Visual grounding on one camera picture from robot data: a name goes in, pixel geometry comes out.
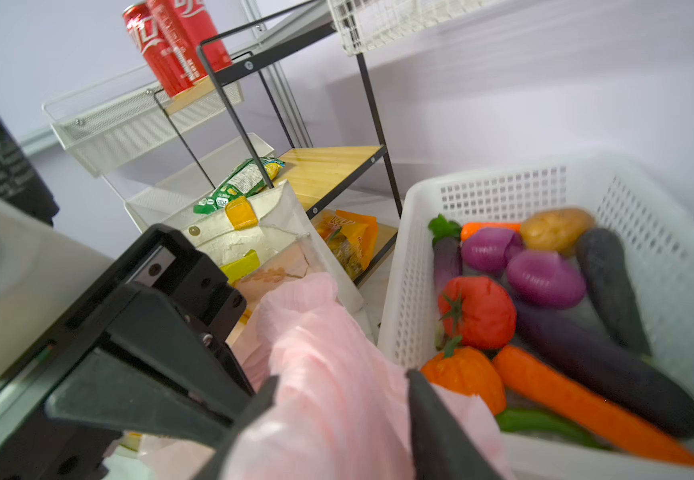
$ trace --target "potato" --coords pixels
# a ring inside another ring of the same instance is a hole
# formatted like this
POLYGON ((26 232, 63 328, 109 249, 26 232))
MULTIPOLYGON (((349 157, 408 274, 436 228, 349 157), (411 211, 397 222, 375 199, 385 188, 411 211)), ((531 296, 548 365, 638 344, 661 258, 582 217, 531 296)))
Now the potato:
POLYGON ((573 255, 579 237, 595 225, 595 219, 581 208, 561 208, 535 214, 520 227, 520 235, 530 250, 551 250, 573 255))

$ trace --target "black metal frame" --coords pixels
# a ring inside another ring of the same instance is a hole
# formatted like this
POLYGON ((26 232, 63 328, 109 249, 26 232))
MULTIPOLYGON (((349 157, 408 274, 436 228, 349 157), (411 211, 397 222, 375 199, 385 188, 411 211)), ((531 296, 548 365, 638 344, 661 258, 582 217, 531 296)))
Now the black metal frame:
MULTIPOLYGON (((80 421, 85 426, 52 422, 78 418, 63 416, 54 408, 62 405, 50 400, 99 349, 114 356, 116 365, 127 365, 124 370, 157 380, 157 392, 168 396, 168 402, 153 403, 154 393, 140 392, 146 395, 130 403, 136 409, 128 411, 127 421, 148 422, 154 428, 138 432, 156 433, 159 421, 172 420, 167 411, 155 413, 154 407, 195 407, 186 391, 199 395, 215 413, 206 414, 208 420, 224 425, 214 427, 231 426, 253 391, 224 343, 246 310, 245 299, 226 281, 218 266, 179 231, 153 225, 144 232, 2 375, 0 478, 57 478, 57 469, 72 470, 67 478, 86 478, 81 474, 100 465, 110 441, 126 429, 114 420, 122 412, 118 407, 128 402, 116 402, 114 396, 133 395, 130 382, 115 383, 115 376, 103 375, 100 388, 84 388, 76 397, 92 404, 75 402, 79 408, 73 410, 64 403, 64 413, 81 416, 92 412, 91 407, 103 407, 101 415, 80 421), (94 392, 101 395, 94 397, 94 392), (71 468, 59 465, 64 460, 71 468)), ((209 426, 200 421, 196 428, 209 426)))
MULTIPOLYGON (((279 62, 280 60, 284 59, 285 57, 289 56, 290 54, 293 54, 295 52, 298 52, 299 50, 302 50, 304 47, 309 46, 310 44, 313 44, 317 42, 318 40, 321 40, 335 32, 333 23, 325 23, 325 24, 320 24, 315 26, 314 28, 306 29, 301 31, 300 33, 292 36, 288 40, 285 40, 284 42, 281 42, 279 44, 276 44, 275 46, 263 51, 263 52, 258 52, 254 54, 253 52, 246 51, 242 53, 235 54, 232 57, 232 60, 238 60, 239 58, 247 57, 245 61, 240 61, 233 63, 232 65, 227 66, 226 68, 223 68, 222 70, 219 70, 217 72, 214 72, 213 69, 211 68, 210 63, 208 62, 208 59, 206 57, 206 54, 204 52, 204 47, 208 44, 217 42, 218 40, 221 40, 223 38, 226 38, 230 35, 244 32, 245 30, 249 30, 250 28, 254 28, 257 25, 264 23, 268 20, 272 20, 274 18, 280 17, 284 14, 289 14, 291 12, 294 12, 295 10, 302 8, 307 5, 312 5, 315 4, 316 2, 322 2, 323 0, 307 0, 304 3, 300 3, 298 5, 294 5, 293 7, 286 8, 285 10, 281 10, 280 12, 276 12, 274 14, 268 15, 266 17, 260 18, 259 20, 255 20, 254 22, 249 22, 244 25, 240 25, 239 27, 233 28, 232 30, 227 30, 226 32, 219 33, 218 35, 208 38, 204 40, 203 42, 200 42, 200 45, 197 47, 197 53, 200 58, 200 61, 203 63, 203 66, 205 67, 206 71, 208 72, 208 76, 211 79, 211 82, 214 85, 214 88, 216 89, 216 92, 218 93, 220 99, 224 103, 227 112, 229 112, 229 116, 232 119, 232 122, 235 124, 235 127, 237 128, 238 132, 240 133, 241 138, 243 139, 243 143, 246 145, 246 148, 248 149, 248 152, 251 155, 251 158, 253 159, 254 163, 256 166, 259 168, 259 171, 262 174, 262 178, 264 179, 265 185, 268 188, 274 188, 275 185, 272 183, 272 180, 270 180, 269 176, 267 175, 267 171, 265 170, 263 163, 261 159, 259 158, 258 154, 256 153, 256 149, 253 147, 251 143, 251 139, 248 136, 248 133, 246 133, 246 129, 243 127, 242 122, 240 121, 240 117, 238 116, 238 112, 235 110, 234 106, 232 105, 232 102, 229 101, 229 98, 227 97, 227 93, 224 91, 224 87, 227 85, 237 82, 242 78, 245 78, 249 76, 250 74, 253 73, 258 73, 259 78, 262 81, 262 86, 265 89, 265 92, 267 93, 267 97, 269 98, 270 103, 272 104, 272 108, 275 111, 275 115, 278 118, 278 121, 280 122, 280 125, 283 129, 283 132, 285 133, 285 137, 288 140, 288 144, 291 145, 291 148, 295 148, 293 139, 291 138, 290 133, 288 132, 288 128, 286 127, 285 121, 283 119, 283 116, 275 103, 275 98, 272 95, 272 92, 269 89, 269 86, 264 78, 262 70, 266 67, 268 67, 271 64, 274 64, 275 62, 279 62)), ((357 60, 358 60, 358 70, 360 71, 360 76, 361 76, 361 81, 363 82, 363 89, 365 90, 365 97, 366 100, 368 101, 368 107, 371 110, 371 118, 374 121, 374 129, 376 130, 376 135, 380 143, 380 149, 376 152, 374 156, 371 158, 366 159, 365 162, 360 165, 354 172, 352 172, 347 178, 345 178, 337 187, 333 188, 328 194, 326 194, 323 198, 321 198, 315 205, 311 206, 307 210, 307 216, 311 219, 313 218, 319 211, 323 210, 326 206, 328 206, 337 196, 339 196, 344 190, 347 189, 353 182, 356 181, 357 178, 360 178, 373 164, 376 163, 376 161, 381 158, 384 160, 384 167, 387 170, 387 176, 389 178, 390 182, 390 188, 392 190, 392 197, 395 202, 395 207, 398 209, 398 216, 401 216, 403 213, 403 205, 400 200, 400 191, 398 188, 398 183, 395 179, 394 176, 394 170, 392 168, 392 162, 390 160, 390 155, 387 150, 387 142, 384 139, 384 129, 382 128, 381 125, 381 120, 379 117, 379 110, 378 106, 376 105, 376 97, 374 96, 374 91, 373 88, 371 87, 371 79, 368 75, 368 67, 366 66, 365 63, 365 58, 363 57, 363 54, 358 54, 356 55, 357 60)), ((176 127, 176 125, 173 123, 173 121, 170 119, 170 116, 166 109, 162 106, 162 103, 155 98, 155 101, 157 102, 158 107, 160 110, 163 112, 163 114, 166 116, 168 119, 171 127, 174 129, 176 132, 176 135, 179 137, 180 141, 184 144, 185 148, 189 152, 190 157, 195 161, 195 163, 198 165, 200 171, 202 172, 203 176, 208 180, 210 185, 214 188, 216 188, 216 185, 213 183, 211 178, 208 176, 207 172, 203 169, 203 167, 200 165, 200 162, 195 156, 195 154, 192 152, 192 149, 188 146, 188 143, 184 139, 184 137, 181 135, 179 132, 179 129, 176 127)), ((374 255, 374 258, 371 260, 371 263, 369 264, 368 268, 366 269, 365 272, 363 272, 360 276, 358 276, 355 279, 356 284, 360 284, 365 277, 372 271, 373 268, 376 267, 377 264, 379 264, 382 260, 382 258, 389 253, 391 248, 394 246, 395 241, 397 239, 397 235, 392 236, 390 241, 384 245, 384 247, 376 254, 374 255)))
MULTIPOLYGON (((221 40, 223 38, 226 38, 230 35, 236 34, 243 32, 245 30, 248 30, 250 28, 254 28, 256 25, 260 23, 264 23, 268 20, 272 20, 276 17, 279 17, 284 14, 288 14, 290 12, 294 12, 295 10, 306 6, 306 5, 311 5, 316 2, 321 2, 322 0, 308 0, 307 2, 300 3, 298 5, 295 5, 290 8, 286 8, 285 10, 281 10, 280 12, 268 15, 266 17, 260 18, 259 20, 256 20, 254 22, 250 22, 244 25, 241 25, 239 27, 233 28, 232 30, 227 30, 226 32, 219 33, 218 35, 214 37, 207 38, 206 40, 200 42, 200 45, 197 47, 197 52, 198 52, 198 57, 200 58, 200 62, 203 63, 203 66, 206 68, 206 71, 208 72, 208 76, 211 78, 211 81, 213 82, 214 87, 216 88, 216 91, 218 92, 219 96, 222 98, 222 101, 224 102, 227 111, 229 112, 230 117, 232 118, 232 121, 235 123, 235 126, 240 133, 241 137, 243 138, 243 142, 246 144, 246 148, 248 149, 248 152, 251 154, 251 156, 254 159, 254 162, 260 169, 262 173, 262 177, 264 178, 265 184, 267 187, 273 188, 272 181, 269 179, 269 176, 267 175, 267 172, 264 170, 264 167, 262 166, 261 160, 258 158, 258 155, 256 154, 256 151, 254 150, 253 146, 251 145, 251 141, 248 138, 248 134, 246 133, 246 130, 244 129, 242 122, 240 121, 240 118, 237 115, 237 112, 235 111, 234 107, 229 103, 229 100, 227 98, 227 94, 224 91, 224 87, 229 85, 232 82, 236 82, 237 80, 240 80, 241 78, 244 78, 251 73, 254 72, 259 72, 261 74, 261 70, 266 68, 267 66, 274 64, 275 62, 278 62, 282 60, 283 58, 289 56, 290 54, 293 54, 295 52, 298 52, 299 50, 303 49, 304 47, 309 46, 310 44, 315 43, 316 41, 325 38, 329 36, 330 34, 334 33, 334 26, 331 23, 328 24, 323 24, 319 25, 315 28, 303 31, 301 34, 298 34, 289 40, 282 42, 280 44, 275 45, 275 47, 270 48, 268 50, 265 50, 263 52, 259 52, 253 55, 252 60, 247 60, 245 62, 237 62, 234 63, 226 68, 223 68, 222 70, 219 70, 218 72, 214 72, 213 69, 211 68, 210 63, 208 62, 208 59, 206 57, 206 54, 204 52, 204 48, 206 45, 217 42, 218 40, 221 40)), ((392 196, 395 201, 395 206, 398 209, 398 215, 402 215, 403 213, 403 206, 402 203, 400 202, 400 192, 398 189, 398 184, 394 176, 394 171, 392 169, 392 163, 389 157, 389 153, 387 152, 386 149, 386 140, 384 139, 384 130, 381 127, 381 120, 379 118, 379 112, 378 112, 378 107, 376 105, 376 98, 374 97, 374 92, 371 87, 371 79, 368 76, 368 69, 366 68, 365 65, 365 60, 363 58, 362 54, 359 54, 358 56, 358 68, 360 70, 360 75, 361 79, 363 82, 363 87, 365 89, 365 96, 366 99, 368 100, 368 106, 371 109, 371 117, 374 121, 374 128, 376 129, 376 134, 379 139, 379 143, 382 145, 382 151, 380 156, 384 159, 384 166, 387 168, 387 175, 390 180, 390 188, 392 189, 392 196)), ((278 114, 278 120, 280 120, 281 125, 283 125, 283 128, 285 129, 284 122, 282 121, 282 117, 279 114, 279 111, 277 109, 277 106, 275 105, 275 101, 272 98, 272 95, 268 91, 268 96, 270 97, 270 101, 272 102, 272 106, 275 109, 275 113, 278 114)), ((370 164, 364 164, 361 165, 360 168, 358 168, 355 172, 353 172, 352 175, 350 175, 347 179, 342 182, 343 187, 340 185, 336 189, 334 189, 332 192, 330 192, 328 195, 326 195, 325 198, 323 198, 320 202, 318 202, 318 205, 313 206, 313 208, 310 209, 308 212, 308 215, 310 218, 312 218, 317 212, 319 212, 323 206, 331 203, 331 201, 338 195, 340 194, 347 186, 349 186, 352 182, 354 182, 358 177, 364 173, 368 167, 371 166, 371 164, 376 160, 375 158, 371 158, 371 163, 370 164)))

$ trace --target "eggplant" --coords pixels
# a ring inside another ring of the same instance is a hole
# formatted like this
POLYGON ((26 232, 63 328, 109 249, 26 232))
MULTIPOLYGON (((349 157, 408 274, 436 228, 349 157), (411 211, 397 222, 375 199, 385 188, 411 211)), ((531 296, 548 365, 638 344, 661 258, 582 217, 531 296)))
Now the eggplant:
POLYGON ((650 356, 619 237, 605 228, 588 230, 576 242, 576 259, 592 306, 611 337, 631 352, 650 356))
POLYGON ((450 279, 461 276, 461 248, 459 239, 452 236, 440 238, 432 247, 434 252, 435 295, 439 295, 450 279))
POLYGON ((557 312, 514 304, 517 334, 560 372, 671 436, 694 438, 694 398, 668 376, 557 312))

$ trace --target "green leaf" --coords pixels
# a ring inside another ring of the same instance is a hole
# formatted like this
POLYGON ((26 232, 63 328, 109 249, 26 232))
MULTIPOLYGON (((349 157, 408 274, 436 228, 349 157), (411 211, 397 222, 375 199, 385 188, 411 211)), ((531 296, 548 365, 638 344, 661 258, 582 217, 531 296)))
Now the green leaf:
POLYGON ((464 318, 464 301, 462 300, 461 295, 459 295, 456 300, 451 300, 445 293, 441 293, 441 295, 445 301, 448 302, 450 310, 448 310, 448 312, 446 312, 445 315, 440 318, 440 320, 445 320, 447 318, 454 319, 454 324, 451 327, 450 332, 451 335, 455 335, 459 331, 459 323, 464 318))
POLYGON ((443 214, 440 214, 430 220, 429 225, 427 225, 432 231, 433 239, 432 246, 446 236, 452 236, 453 238, 461 238, 461 225, 454 222, 453 220, 447 220, 443 214))
POLYGON ((446 343, 443 347, 443 351, 445 352, 443 358, 449 359, 452 356, 454 356, 454 353, 456 352, 456 347, 458 347, 459 343, 461 342, 461 338, 461 335, 456 335, 451 340, 448 340, 448 343, 446 343))

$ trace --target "pink bag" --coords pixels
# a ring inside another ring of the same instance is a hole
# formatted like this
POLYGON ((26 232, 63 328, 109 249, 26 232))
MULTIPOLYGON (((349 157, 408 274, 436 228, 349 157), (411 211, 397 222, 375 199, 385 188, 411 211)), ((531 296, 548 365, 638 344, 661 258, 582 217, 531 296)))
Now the pink bag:
MULTIPOLYGON (((336 292, 329 274, 280 285, 233 345, 256 389, 280 379, 274 407, 238 437, 221 478, 414 478, 408 380, 336 292)), ((514 478, 485 403, 434 388, 494 469, 514 478)))

